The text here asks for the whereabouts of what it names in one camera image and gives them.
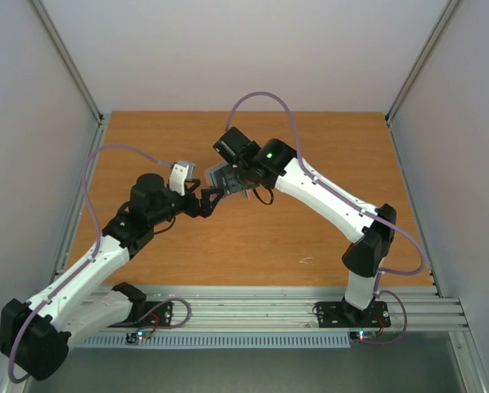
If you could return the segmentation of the pink leather card holder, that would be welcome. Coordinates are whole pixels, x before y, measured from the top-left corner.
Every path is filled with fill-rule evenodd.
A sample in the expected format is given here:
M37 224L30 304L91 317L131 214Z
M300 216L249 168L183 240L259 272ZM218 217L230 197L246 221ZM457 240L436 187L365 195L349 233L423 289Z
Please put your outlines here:
M205 177L209 188L217 188L223 191L223 199L234 194L241 194L245 198L249 197L251 184L243 179L242 171L237 165L220 162L208 168Z

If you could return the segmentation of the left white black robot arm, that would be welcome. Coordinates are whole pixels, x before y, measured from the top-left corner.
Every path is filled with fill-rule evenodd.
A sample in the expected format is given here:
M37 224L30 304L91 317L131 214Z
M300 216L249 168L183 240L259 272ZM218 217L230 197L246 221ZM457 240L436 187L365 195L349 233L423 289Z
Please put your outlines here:
M221 188L196 189L197 179L185 179L178 191L158 174L138 177L126 201L98 232L98 238L70 269L40 293L21 302L10 300L2 309L0 352L8 357L8 377L21 383L14 367L27 377L44 380L54 374L69 352L104 328L169 328L169 300L147 306L147 296L122 282L88 307L82 302L105 278L133 259L157 234L158 224L174 224L180 214L209 217L224 196Z

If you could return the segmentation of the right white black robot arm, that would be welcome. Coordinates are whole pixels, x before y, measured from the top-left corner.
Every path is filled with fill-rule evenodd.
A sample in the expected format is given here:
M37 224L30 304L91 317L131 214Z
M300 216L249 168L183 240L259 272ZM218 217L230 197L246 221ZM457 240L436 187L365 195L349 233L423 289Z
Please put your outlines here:
M351 327L360 326L373 313L378 269L387 257L395 230L396 210L361 201L333 182L300 166L296 150L272 138L264 146L232 127L213 145L224 159L223 182L228 193L255 189L277 190L297 199L333 224L350 242L342 256L348 283L339 314Z

